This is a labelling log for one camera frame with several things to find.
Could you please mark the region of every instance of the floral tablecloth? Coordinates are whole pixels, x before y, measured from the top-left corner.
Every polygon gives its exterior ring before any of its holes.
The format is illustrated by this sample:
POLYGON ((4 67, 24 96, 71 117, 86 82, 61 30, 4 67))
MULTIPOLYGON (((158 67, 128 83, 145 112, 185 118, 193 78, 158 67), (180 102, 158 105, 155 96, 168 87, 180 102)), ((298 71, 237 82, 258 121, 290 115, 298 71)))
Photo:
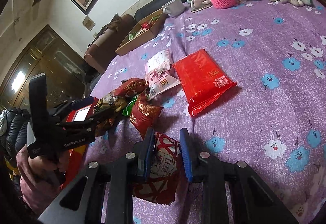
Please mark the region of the floral tablecloth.
MULTIPOLYGON (((204 48, 237 87, 196 118, 181 86, 170 89, 160 97, 164 109, 154 129, 178 140, 185 127, 220 160, 246 161, 306 224, 326 201, 326 10, 315 3, 297 8, 264 0, 194 14, 188 8, 168 18, 154 40, 113 59, 91 95, 143 78, 147 60, 166 48, 174 62, 204 48)), ((115 160, 140 140, 124 119, 89 145, 85 164, 115 160)), ((133 205, 136 224, 197 224, 202 186, 188 185, 183 175, 171 205, 137 198, 133 205)))

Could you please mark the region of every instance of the hand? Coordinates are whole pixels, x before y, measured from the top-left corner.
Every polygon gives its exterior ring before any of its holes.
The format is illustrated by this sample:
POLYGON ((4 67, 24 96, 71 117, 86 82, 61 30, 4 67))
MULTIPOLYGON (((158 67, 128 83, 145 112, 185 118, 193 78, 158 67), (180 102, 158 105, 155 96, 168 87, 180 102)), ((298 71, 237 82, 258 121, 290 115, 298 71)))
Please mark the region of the hand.
POLYGON ((59 162, 57 164, 48 160, 46 157, 38 156, 34 159, 28 157, 28 164, 35 175, 45 177, 46 171, 54 171, 59 169, 60 172, 65 172, 69 165, 69 151, 60 154, 59 162))

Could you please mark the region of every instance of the cardboard box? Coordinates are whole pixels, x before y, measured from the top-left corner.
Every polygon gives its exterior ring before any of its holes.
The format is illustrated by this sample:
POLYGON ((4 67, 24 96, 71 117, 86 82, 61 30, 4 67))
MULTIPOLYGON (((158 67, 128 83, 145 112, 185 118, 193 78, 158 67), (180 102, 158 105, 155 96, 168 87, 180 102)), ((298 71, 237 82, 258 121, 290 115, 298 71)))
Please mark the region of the cardboard box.
POLYGON ((166 18, 167 18, 167 14, 164 14, 163 8, 161 8, 158 11, 155 11, 151 15, 149 15, 146 18, 139 21, 135 25, 135 27, 133 27, 133 29, 128 33, 127 37, 123 40, 123 42, 120 44, 118 49, 115 50, 115 52, 119 56, 123 56, 123 55, 129 53, 130 51, 136 49, 137 47, 141 46, 142 44, 154 39, 158 35, 166 18), (133 38, 132 40, 129 41, 129 38, 128 38, 129 34, 131 34, 133 32, 139 32, 141 29, 141 25, 143 23, 150 21, 153 17, 156 17, 158 15, 159 15, 159 18, 155 21, 153 26, 148 31, 145 31, 142 34, 139 34, 138 36, 136 36, 135 38, 133 38))

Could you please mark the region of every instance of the person's arm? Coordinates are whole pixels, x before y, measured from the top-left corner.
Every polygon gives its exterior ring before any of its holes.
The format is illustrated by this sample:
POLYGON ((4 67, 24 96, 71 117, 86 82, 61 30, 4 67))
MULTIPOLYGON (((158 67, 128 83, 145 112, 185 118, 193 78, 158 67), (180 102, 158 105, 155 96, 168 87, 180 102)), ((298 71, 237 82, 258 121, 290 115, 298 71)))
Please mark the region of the person's arm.
POLYGON ((64 152, 56 165, 41 156, 30 159, 25 145, 16 159, 22 176, 20 182, 22 197, 35 214, 40 215, 61 191, 59 186, 53 186, 44 180, 46 171, 56 169, 65 171, 69 163, 69 152, 64 152))

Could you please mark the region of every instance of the white mug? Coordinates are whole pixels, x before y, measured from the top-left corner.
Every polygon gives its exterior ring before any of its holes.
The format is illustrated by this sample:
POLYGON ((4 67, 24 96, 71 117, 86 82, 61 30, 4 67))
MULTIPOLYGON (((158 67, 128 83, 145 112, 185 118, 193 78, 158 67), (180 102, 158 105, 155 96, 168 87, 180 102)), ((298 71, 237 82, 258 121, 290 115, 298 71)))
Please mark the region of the white mug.
POLYGON ((176 17, 185 11, 185 6, 181 0, 171 0, 166 3, 163 7, 163 12, 169 16, 176 17))

